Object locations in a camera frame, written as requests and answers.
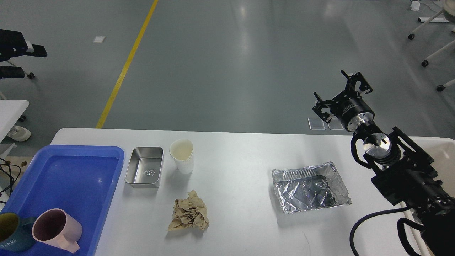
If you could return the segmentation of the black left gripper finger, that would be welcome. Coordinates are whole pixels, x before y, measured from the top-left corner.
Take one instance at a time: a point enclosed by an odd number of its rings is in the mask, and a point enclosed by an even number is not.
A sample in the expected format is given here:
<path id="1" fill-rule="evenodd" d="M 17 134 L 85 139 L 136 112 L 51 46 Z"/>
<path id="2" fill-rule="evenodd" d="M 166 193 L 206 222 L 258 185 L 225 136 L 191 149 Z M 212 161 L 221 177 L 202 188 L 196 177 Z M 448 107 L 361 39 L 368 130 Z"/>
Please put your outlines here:
<path id="1" fill-rule="evenodd" d="M 20 67 L 15 66 L 0 66 L 0 79 L 3 78 L 24 78 L 25 72 Z"/>
<path id="2" fill-rule="evenodd" d="M 0 61 L 7 61 L 13 57 L 47 57 L 47 55 L 44 46 L 27 41 L 21 32 L 0 30 Z"/>

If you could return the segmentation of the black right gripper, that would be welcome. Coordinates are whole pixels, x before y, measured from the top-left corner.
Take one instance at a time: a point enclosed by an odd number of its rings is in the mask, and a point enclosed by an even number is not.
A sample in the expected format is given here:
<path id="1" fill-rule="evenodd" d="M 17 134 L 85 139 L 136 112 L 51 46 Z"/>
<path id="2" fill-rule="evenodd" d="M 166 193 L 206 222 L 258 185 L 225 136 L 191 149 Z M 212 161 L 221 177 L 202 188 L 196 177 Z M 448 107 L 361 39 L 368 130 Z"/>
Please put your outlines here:
<path id="1" fill-rule="evenodd" d="M 365 94 L 373 92 L 373 88 L 361 72 L 340 72 L 347 79 L 344 90 L 332 100 L 323 100 L 314 92 L 316 102 L 312 110 L 325 123 L 336 117 L 346 131 L 354 132 L 360 125 L 374 120 L 373 110 L 362 99 Z"/>

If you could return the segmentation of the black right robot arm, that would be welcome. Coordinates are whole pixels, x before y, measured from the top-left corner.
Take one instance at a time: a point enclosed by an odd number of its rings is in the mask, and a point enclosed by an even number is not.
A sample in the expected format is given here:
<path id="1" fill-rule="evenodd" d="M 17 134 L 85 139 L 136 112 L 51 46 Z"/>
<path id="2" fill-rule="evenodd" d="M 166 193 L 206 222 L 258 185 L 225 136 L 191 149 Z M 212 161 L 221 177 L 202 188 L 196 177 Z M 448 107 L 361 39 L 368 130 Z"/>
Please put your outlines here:
<path id="1" fill-rule="evenodd" d="M 455 201 L 442 188 L 442 180 L 435 179 L 434 159 L 398 127 L 384 133 L 374 122 L 374 111 L 362 99 L 363 94 L 373 91 L 362 73 L 341 73 L 347 79 L 344 90 L 331 100 L 314 93 L 317 100 L 312 109 L 325 123 L 336 117 L 352 133 L 351 154 L 358 164 L 374 171 L 372 184 L 392 205 L 405 203 L 403 208 L 378 211 L 358 220 L 349 235 L 352 252 L 359 254 L 354 235 L 363 222 L 413 209 L 419 222 L 408 218 L 397 221 L 398 238 L 406 253 L 418 255 L 407 239 L 407 225 L 420 233 L 434 255 L 453 256 Z"/>

